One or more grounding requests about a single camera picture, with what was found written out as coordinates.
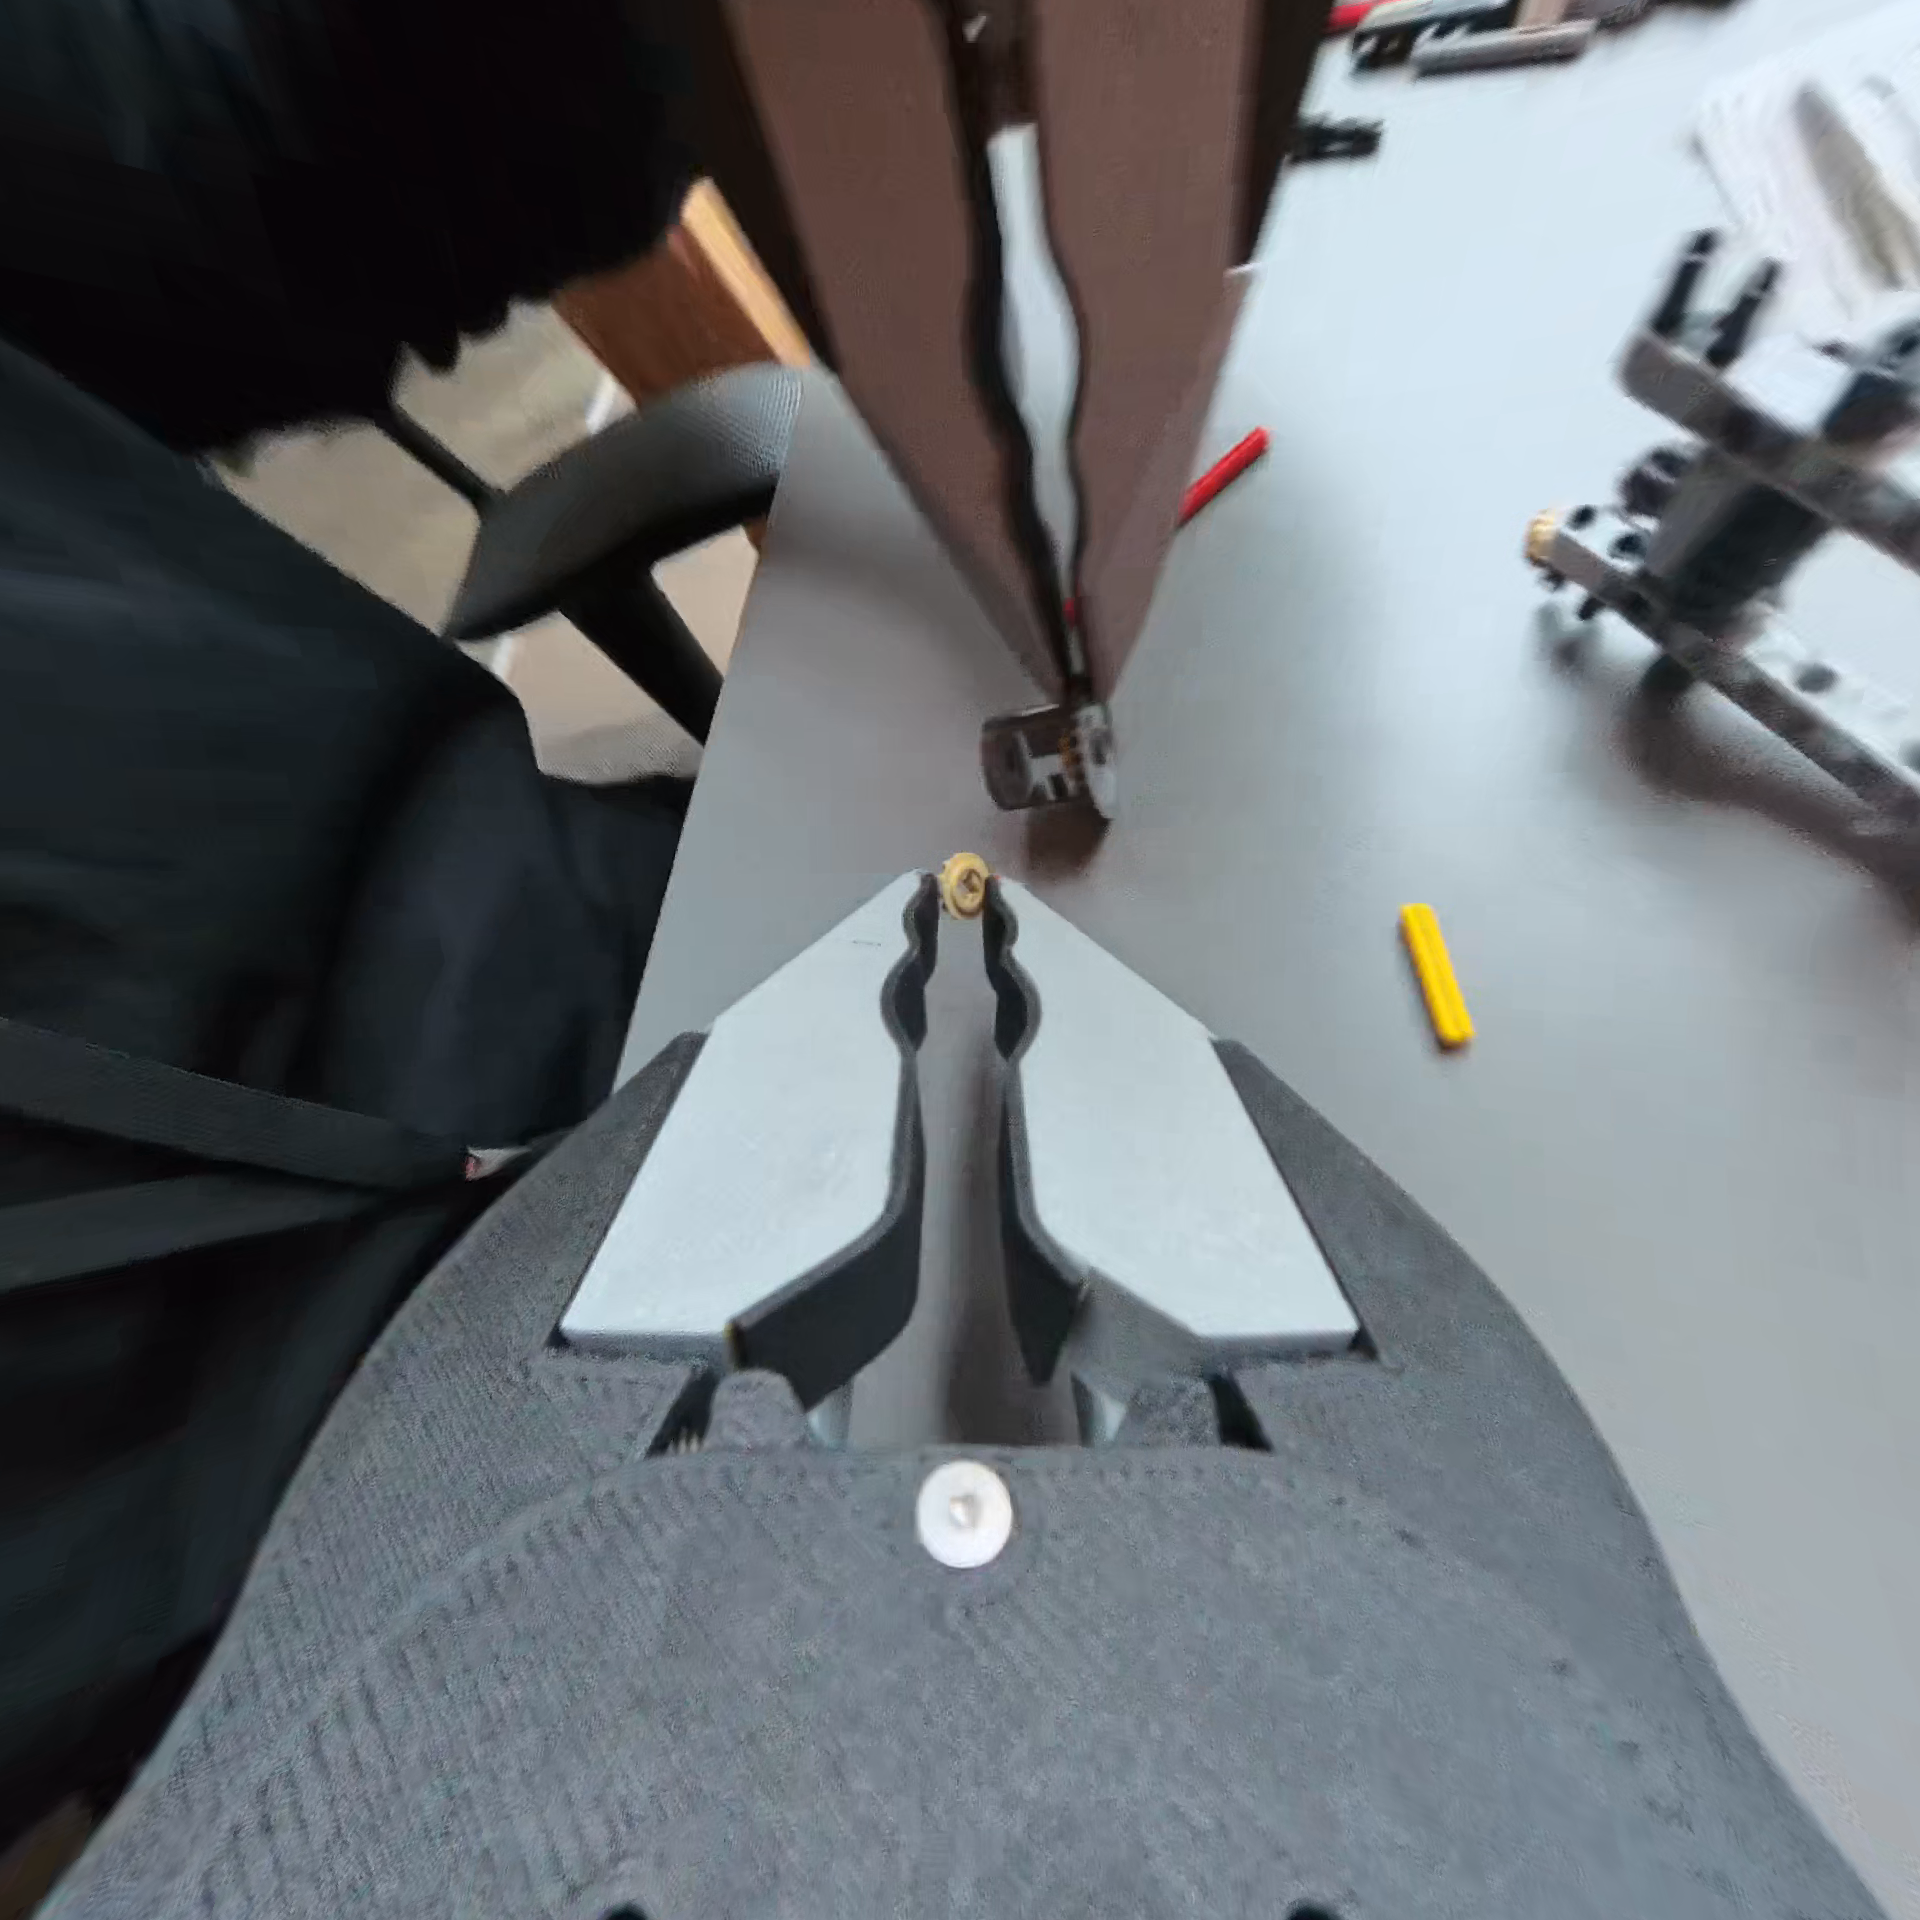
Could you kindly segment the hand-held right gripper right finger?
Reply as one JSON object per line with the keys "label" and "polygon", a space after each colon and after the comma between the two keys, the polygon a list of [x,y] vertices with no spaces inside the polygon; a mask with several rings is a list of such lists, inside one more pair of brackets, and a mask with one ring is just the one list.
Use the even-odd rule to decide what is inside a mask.
{"label": "hand-held right gripper right finger", "polygon": [[1361,1320],[1212,1030],[1016,881],[981,912],[1016,1342],[1082,1444],[1137,1393],[1349,1356]]}

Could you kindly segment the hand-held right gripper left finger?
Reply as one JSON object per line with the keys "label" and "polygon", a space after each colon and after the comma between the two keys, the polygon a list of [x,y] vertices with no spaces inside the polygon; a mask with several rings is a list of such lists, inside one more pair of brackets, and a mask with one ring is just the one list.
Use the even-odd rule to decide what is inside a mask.
{"label": "hand-held right gripper left finger", "polygon": [[597,1357],[780,1377],[844,1402],[920,1298],[920,1054],[940,885],[909,870],[737,1000],[678,1059],[662,1117],[558,1321]]}

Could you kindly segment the red lego axle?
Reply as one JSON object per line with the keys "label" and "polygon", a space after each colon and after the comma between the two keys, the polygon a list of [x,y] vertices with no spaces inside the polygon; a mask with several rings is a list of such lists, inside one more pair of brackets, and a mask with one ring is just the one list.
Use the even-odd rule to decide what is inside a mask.
{"label": "red lego axle", "polygon": [[1126,560],[1118,570],[1118,584],[1112,584],[1109,590],[1109,600],[1121,600],[1126,608],[1133,608],[1139,612],[1137,625],[1144,627],[1181,530],[1253,473],[1272,451],[1268,429],[1256,425],[1202,465],[1198,476],[1188,476],[1194,452],[1179,451],[1181,442],[1185,435],[1168,427],[1148,443],[1133,476],[1123,483],[1083,484],[1078,490],[1078,521],[1089,539],[1083,557],[1075,562],[1073,590],[1062,602],[1062,620],[1070,634],[1086,628],[1086,580],[1102,570],[1113,570],[1113,534],[1121,534],[1126,545],[1148,538],[1144,556]]}

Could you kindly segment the lego instruction booklet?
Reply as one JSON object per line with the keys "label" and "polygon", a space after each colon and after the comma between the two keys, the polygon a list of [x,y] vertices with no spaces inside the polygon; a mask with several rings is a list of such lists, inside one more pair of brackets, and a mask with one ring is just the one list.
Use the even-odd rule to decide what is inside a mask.
{"label": "lego instruction booklet", "polygon": [[1915,2],[1716,82],[1694,145],[1744,243],[1784,265],[1797,326],[1849,330],[1915,294]]}

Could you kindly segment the pile of loose lego pieces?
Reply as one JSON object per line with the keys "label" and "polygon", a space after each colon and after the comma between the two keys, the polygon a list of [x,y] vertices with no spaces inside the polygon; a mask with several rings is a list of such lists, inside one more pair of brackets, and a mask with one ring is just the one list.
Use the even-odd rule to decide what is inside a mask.
{"label": "pile of loose lego pieces", "polygon": [[1595,38],[1642,22],[1658,2],[1342,4],[1329,26],[1352,74],[1405,69],[1422,81],[1581,60]]}

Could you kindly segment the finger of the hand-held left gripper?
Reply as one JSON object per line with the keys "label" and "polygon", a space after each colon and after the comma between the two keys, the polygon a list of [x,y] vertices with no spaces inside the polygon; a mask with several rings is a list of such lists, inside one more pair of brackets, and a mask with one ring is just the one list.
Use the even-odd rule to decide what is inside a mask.
{"label": "finger of the hand-held left gripper", "polygon": [[960,4],[725,4],[825,358],[996,636],[1050,699],[1065,618],[1001,358],[987,70]]}
{"label": "finger of the hand-held left gripper", "polygon": [[1075,326],[1067,596],[1096,701],[1145,628],[1331,12],[1028,12],[1045,229]]}

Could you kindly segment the yellow lego axle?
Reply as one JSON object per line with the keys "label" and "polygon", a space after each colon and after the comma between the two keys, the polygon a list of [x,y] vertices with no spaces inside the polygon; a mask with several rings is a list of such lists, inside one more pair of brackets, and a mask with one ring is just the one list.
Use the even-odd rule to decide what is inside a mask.
{"label": "yellow lego axle", "polygon": [[1458,1051],[1475,1041],[1475,1020],[1461,990],[1449,939],[1429,902],[1403,902],[1400,910],[1400,936],[1434,1042],[1444,1051]]}

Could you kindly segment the brown wooden cabinet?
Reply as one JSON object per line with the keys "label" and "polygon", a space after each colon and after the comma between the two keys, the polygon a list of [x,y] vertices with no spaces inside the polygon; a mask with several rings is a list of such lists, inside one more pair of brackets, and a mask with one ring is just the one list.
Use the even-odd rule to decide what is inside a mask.
{"label": "brown wooden cabinet", "polygon": [[634,264],[561,289],[553,309],[643,408],[734,368],[810,368],[813,349],[713,180]]}

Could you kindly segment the grey lego frame assembly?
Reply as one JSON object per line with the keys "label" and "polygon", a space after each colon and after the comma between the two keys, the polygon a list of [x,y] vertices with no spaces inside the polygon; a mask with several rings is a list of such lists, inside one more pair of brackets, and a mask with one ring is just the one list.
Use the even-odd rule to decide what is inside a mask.
{"label": "grey lego frame assembly", "polygon": [[1899,298],[1830,339],[1758,337],[1784,265],[1760,257],[1721,309],[1699,291],[1716,229],[1680,249],[1616,363],[1625,397],[1674,440],[1627,467],[1611,504],[1560,513],[1549,592],[1576,618],[1616,618],[1686,683],[1710,688],[1866,805],[1915,837],[1915,701],[1785,627],[1785,590],[1830,538],[1915,574],[1918,317]]}

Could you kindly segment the black office chair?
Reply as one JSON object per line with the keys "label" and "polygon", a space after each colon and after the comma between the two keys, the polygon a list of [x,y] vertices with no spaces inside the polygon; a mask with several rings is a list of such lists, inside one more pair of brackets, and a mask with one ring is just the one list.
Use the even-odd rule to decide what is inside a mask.
{"label": "black office chair", "polygon": [[397,405],[376,429],[476,515],[444,636],[497,640],[563,618],[705,745],[722,668],[665,600],[657,570],[774,506],[808,379],[756,363],[690,379],[493,486]]}

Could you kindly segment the person's left forearm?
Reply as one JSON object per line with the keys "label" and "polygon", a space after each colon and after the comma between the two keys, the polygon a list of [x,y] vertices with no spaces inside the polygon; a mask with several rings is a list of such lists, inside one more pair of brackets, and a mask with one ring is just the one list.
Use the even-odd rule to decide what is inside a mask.
{"label": "person's left forearm", "polygon": [[676,4],[5,2],[3,332],[176,451],[371,417],[643,257]]}

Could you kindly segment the grey lego differential gear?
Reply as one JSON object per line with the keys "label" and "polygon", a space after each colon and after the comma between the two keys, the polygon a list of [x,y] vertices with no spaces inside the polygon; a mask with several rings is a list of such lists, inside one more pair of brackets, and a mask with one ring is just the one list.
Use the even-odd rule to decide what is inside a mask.
{"label": "grey lego differential gear", "polygon": [[1001,811],[1082,806],[1118,814],[1113,716],[1102,701],[1045,705],[987,720],[979,765]]}

